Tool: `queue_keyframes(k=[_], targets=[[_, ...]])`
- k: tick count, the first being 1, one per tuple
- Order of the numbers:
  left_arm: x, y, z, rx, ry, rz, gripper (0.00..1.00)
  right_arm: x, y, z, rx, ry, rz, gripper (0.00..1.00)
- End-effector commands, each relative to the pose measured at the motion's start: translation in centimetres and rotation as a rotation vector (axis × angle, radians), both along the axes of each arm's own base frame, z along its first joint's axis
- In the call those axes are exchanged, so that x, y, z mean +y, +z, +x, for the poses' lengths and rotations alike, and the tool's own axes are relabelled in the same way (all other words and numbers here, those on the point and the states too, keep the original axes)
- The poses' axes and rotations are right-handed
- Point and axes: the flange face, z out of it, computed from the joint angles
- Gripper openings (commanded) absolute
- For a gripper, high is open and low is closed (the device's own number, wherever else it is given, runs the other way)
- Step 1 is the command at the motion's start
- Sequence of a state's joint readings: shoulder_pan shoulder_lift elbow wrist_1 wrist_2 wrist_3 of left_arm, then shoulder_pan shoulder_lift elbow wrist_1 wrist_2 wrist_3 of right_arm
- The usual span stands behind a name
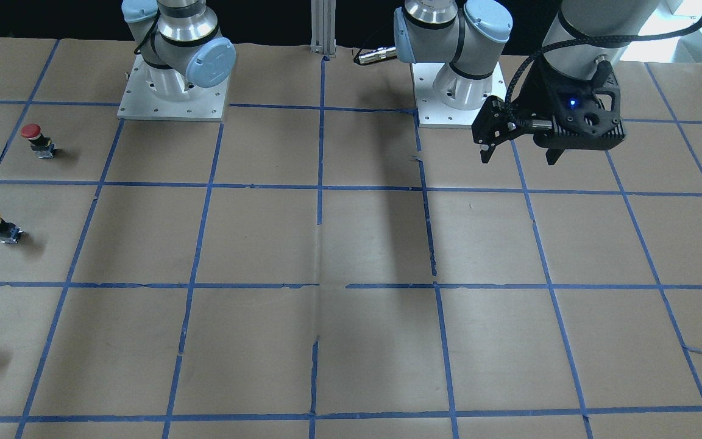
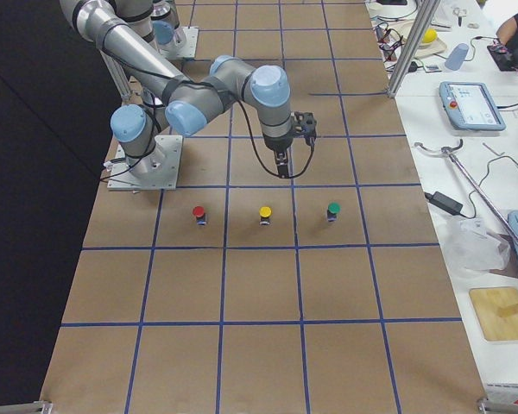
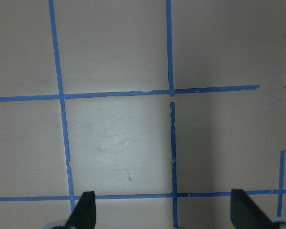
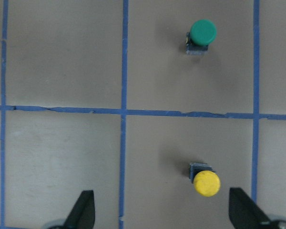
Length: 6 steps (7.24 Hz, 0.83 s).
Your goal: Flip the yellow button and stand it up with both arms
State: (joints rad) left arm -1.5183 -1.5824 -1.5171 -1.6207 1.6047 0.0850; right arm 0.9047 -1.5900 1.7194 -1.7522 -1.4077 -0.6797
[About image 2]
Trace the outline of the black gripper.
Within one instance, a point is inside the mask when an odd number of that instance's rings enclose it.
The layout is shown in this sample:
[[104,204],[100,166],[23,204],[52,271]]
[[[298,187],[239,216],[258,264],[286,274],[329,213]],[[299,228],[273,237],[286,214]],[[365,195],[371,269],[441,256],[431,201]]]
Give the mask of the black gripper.
[[291,135],[283,135],[278,137],[272,137],[265,135],[263,137],[264,143],[268,149],[275,154],[275,165],[277,169],[278,178],[288,178],[288,149],[293,144],[294,138]]

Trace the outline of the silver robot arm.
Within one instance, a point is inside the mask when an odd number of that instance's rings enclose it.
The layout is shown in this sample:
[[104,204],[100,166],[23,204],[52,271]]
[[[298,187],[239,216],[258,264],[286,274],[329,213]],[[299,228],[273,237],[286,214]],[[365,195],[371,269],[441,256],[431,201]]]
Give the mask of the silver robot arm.
[[[205,128],[233,104],[255,108],[265,145],[275,155],[275,176],[290,178],[288,149],[297,135],[297,116],[290,110],[290,85],[281,67],[255,68],[223,55],[213,62],[208,77],[195,82],[178,71],[168,75],[141,69],[121,58],[117,62],[135,72],[151,93],[161,94],[167,124],[185,137]],[[113,113],[111,129],[124,150],[125,172],[129,173],[157,153],[153,132],[161,132],[163,127],[153,111],[131,104]]]
[[164,103],[189,78],[159,52],[152,25],[172,1],[61,1],[74,31],[111,57]]

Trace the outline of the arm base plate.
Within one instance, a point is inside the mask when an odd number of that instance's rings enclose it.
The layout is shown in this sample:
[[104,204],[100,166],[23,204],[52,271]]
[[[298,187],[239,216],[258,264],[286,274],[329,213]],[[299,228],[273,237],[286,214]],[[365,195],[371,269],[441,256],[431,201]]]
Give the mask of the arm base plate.
[[117,145],[116,158],[122,161],[111,166],[113,178],[107,179],[110,191],[175,190],[177,187],[182,155],[181,135],[157,135],[155,150],[127,172],[124,151]]
[[155,39],[160,53],[168,60],[193,60],[199,37],[198,27],[172,28],[162,23],[155,24]]

